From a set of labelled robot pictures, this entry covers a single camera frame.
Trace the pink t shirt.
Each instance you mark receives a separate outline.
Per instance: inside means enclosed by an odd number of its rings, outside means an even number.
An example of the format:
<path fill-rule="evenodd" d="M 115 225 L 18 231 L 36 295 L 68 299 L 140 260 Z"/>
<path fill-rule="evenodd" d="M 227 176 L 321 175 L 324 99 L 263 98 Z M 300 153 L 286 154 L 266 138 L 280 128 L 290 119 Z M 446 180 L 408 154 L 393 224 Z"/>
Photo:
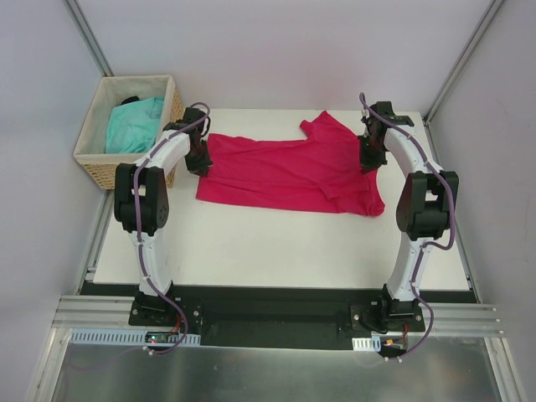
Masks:
<path fill-rule="evenodd" d="M 378 217 L 376 173 L 360 165 L 360 141 L 327 111 L 302 121 L 302 139 L 209 135 L 213 165 L 196 198 L 217 204 Z"/>

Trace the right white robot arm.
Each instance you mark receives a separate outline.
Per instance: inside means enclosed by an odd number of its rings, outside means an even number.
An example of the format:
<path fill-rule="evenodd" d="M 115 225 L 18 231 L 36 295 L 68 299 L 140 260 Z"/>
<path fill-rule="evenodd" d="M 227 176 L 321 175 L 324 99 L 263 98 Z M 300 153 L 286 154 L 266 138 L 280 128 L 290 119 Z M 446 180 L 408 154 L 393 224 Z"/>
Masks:
<path fill-rule="evenodd" d="M 361 325 L 374 332 L 393 331 L 420 315 L 424 302 L 420 282 L 433 248 L 449 250 L 455 242 L 455 207 L 459 178 L 428 157 L 408 116 L 394 113 L 389 101 L 364 104 L 359 161 L 363 173 L 373 173 L 391 154 L 405 176 L 395 210 L 401 233 L 393 272 L 379 300 L 359 316 Z"/>

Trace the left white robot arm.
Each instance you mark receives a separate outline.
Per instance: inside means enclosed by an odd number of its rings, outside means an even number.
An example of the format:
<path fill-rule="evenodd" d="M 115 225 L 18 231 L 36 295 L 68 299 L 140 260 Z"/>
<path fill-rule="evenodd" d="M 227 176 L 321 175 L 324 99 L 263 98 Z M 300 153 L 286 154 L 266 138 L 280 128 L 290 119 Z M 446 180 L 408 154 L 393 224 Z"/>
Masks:
<path fill-rule="evenodd" d="M 140 281 L 131 305 L 132 326 L 172 326 L 185 322 L 173 295 L 167 268 L 163 228 L 170 206 L 167 177 L 183 161 L 187 170 L 206 177 L 213 165 L 205 139 L 211 124 L 203 102 L 188 106 L 182 118 L 169 122 L 161 138 L 137 161 L 116 167 L 114 217 L 135 248 Z"/>

